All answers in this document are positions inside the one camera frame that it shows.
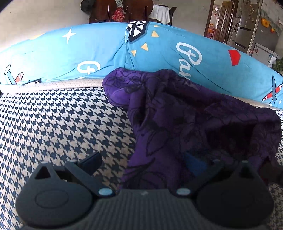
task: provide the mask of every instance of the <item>wooden chair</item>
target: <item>wooden chair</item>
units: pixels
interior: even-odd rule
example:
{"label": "wooden chair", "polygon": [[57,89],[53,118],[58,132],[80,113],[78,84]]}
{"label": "wooden chair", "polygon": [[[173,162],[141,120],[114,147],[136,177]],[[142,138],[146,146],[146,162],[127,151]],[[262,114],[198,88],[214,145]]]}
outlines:
{"label": "wooden chair", "polygon": [[89,17],[89,23],[96,23],[97,21],[111,21],[112,15],[117,9],[115,0],[96,0]]}
{"label": "wooden chair", "polygon": [[175,12],[176,9],[177,9],[177,7],[172,7],[172,8],[169,10],[170,22],[169,22],[168,25],[172,25],[173,14],[174,14],[174,12]]}
{"label": "wooden chair", "polygon": [[125,20],[148,21],[148,16],[153,10],[152,0],[123,0]]}

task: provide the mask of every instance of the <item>table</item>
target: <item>table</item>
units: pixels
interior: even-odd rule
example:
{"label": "table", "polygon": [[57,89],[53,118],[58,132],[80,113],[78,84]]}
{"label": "table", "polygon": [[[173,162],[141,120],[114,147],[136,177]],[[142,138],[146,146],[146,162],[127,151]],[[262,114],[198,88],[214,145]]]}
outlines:
{"label": "table", "polygon": [[169,8],[165,6],[154,5],[153,10],[148,17],[157,19],[161,21],[162,24],[168,24],[170,22]]}

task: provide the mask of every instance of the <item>purple fabric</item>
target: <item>purple fabric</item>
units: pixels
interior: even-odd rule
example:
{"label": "purple fabric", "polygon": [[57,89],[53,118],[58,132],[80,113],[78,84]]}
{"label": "purple fabric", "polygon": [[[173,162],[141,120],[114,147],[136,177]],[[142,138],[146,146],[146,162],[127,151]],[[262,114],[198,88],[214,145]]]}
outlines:
{"label": "purple fabric", "polygon": [[208,164],[249,160],[257,170],[266,159],[276,161],[281,121],[269,108],[213,92],[172,70],[118,68],[102,85],[110,104],[128,110],[136,138],[123,188],[179,188],[194,178],[186,154]]}

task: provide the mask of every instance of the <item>door frame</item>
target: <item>door frame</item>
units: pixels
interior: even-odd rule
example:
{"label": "door frame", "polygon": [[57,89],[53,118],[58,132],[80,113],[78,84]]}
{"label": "door frame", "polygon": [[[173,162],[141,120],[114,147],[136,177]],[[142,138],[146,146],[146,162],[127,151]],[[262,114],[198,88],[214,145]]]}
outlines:
{"label": "door frame", "polygon": [[[228,39],[229,39],[231,29],[232,29],[232,25],[233,25],[233,20],[234,20],[234,17],[236,16],[236,14],[237,14],[238,4],[239,4],[238,0],[230,0],[230,1],[233,2],[234,10],[233,10],[232,14],[230,15],[230,23],[229,23],[229,27],[228,27],[229,30],[228,30],[228,33],[227,33],[227,37],[225,38],[225,42],[227,42]],[[205,26],[205,31],[204,31],[204,34],[203,34],[204,37],[206,37],[206,35],[208,33],[208,27],[209,27],[210,19],[211,19],[211,16],[212,16],[213,6],[214,6],[214,0],[211,0],[209,13],[208,13],[207,21],[206,21],[206,26]]]}

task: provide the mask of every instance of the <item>black circular disk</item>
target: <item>black circular disk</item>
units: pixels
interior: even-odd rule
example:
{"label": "black circular disk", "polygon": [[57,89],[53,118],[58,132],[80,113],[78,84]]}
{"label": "black circular disk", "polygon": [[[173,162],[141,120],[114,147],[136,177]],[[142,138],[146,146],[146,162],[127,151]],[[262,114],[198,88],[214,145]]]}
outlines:
{"label": "black circular disk", "polygon": [[82,218],[91,205],[91,193],[79,184],[38,180],[19,194],[16,210],[31,227],[54,228]]}
{"label": "black circular disk", "polygon": [[274,201],[258,183],[235,178],[204,187],[197,196],[197,209],[223,227],[252,228],[271,215]]}

